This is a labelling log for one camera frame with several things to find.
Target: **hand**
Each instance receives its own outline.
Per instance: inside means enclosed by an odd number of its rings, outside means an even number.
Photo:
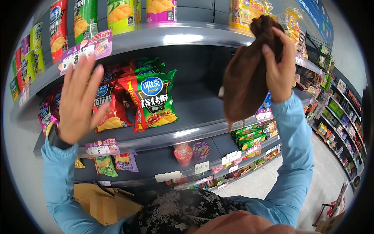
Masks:
[[[104,74],[104,69],[100,64],[89,80],[95,61],[95,55],[88,58],[82,56],[76,69],[73,71],[73,66],[69,65],[65,74],[61,91],[58,137],[71,145],[77,143],[87,132],[96,127],[110,105],[109,103],[103,104],[92,115],[96,91]]]
[[[273,103],[287,100],[291,94],[295,77],[295,46],[281,30],[272,27],[274,35],[283,43],[283,56],[280,63],[275,62],[274,52],[266,44],[262,46],[262,53],[266,60],[266,83],[272,95]]]

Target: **light blue sleeve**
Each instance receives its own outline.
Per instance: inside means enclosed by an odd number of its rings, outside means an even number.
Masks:
[[[229,199],[245,203],[248,211],[269,221],[296,227],[313,176],[312,130],[307,124],[303,105],[293,92],[291,97],[271,105],[282,139],[283,164],[279,176],[265,200],[242,196]]]
[[[48,137],[42,147],[43,193],[48,212],[64,233],[120,233],[124,219],[104,226],[84,212],[75,201],[74,195],[74,161],[77,157],[77,144],[66,150],[50,146]]]

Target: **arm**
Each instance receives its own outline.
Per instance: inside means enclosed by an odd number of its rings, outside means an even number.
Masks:
[[[295,227],[313,176],[312,131],[294,93],[286,101],[272,104],[272,112],[282,139],[283,164],[265,200],[275,204]]]
[[[73,198],[74,161],[77,144],[66,150],[50,146],[48,137],[42,147],[43,192],[48,212],[64,233],[102,233],[101,225]]]

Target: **brown bag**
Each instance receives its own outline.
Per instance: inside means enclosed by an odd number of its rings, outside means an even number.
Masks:
[[[282,59],[283,44],[271,31],[271,27],[283,27],[269,16],[253,19],[251,31],[255,41],[248,47],[236,51],[225,70],[223,79],[223,110],[231,132],[234,122],[254,115],[266,98],[266,63],[262,45],[267,44],[275,53],[275,60]]]

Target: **tiled floor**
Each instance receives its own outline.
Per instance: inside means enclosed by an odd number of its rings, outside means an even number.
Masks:
[[[340,162],[315,134],[312,135],[312,143],[315,164],[313,179],[297,222],[297,229],[304,231],[314,231],[315,228],[312,223],[317,213],[321,210],[322,203],[335,201],[341,186],[348,179],[340,166]],[[278,176],[277,170],[282,165],[282,160],[282,157],[278,157],[257,172],[253,172],[245,178],[229,184],[216,193],[222,197],[242,195],[264,199],[275,184]],[[344,196],[347,207],[353,199],[353,191],[350,185]]]

